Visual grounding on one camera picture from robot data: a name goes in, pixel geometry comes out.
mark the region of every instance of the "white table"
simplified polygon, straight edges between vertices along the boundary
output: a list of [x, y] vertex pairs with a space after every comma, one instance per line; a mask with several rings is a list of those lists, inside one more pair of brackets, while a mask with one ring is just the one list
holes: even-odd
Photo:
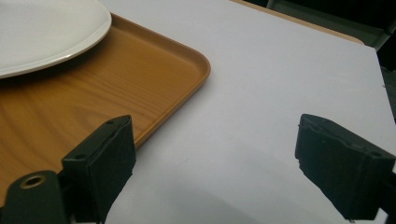
[[101, 2], [212, 65], [138, 150], [106, 223], [348, 223], [294, 158], [303, 113], [396, 154], [374, 49], [228, 0]]

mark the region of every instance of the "wooden tray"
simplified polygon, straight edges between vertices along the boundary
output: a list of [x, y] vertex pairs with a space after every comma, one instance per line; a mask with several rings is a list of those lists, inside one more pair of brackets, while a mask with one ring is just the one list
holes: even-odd
[[62, 169], [61, 158], [108, 119], [130, 114], [137, 147], [206, 80], [198, 51], [112, 15], [77, 58], [0, 79], [0, 204], [15, 179]]

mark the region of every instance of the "plate rim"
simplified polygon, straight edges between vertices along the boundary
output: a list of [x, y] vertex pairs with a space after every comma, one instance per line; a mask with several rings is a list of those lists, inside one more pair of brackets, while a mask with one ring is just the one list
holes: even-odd
[[0, 79], [6, 77], [25, 75], [28, 73], [32, 73], [34, 71], [51, 67], [59, 63], [66, 62], [86, 52], [87, 50], [93, 48], [96, 44], [98, 44], [107, 35], [111, 27], [112, 18], [109, 10], [101, 2], [97, 0], [91, 0], [91, 1], [94, 2], [95, 4], [98, 4], [98, 6], [103, 10], [103, 12], [106, 13], [106, 20], [96, 30], [94, 30], [90, 35], [88, 35], [83, 40], [79, 41], [73, 47], [65, 49], [64, 51], [58, 52], [49, 57], [15, 66], [9, 66], [4, 68], [0, 67]]

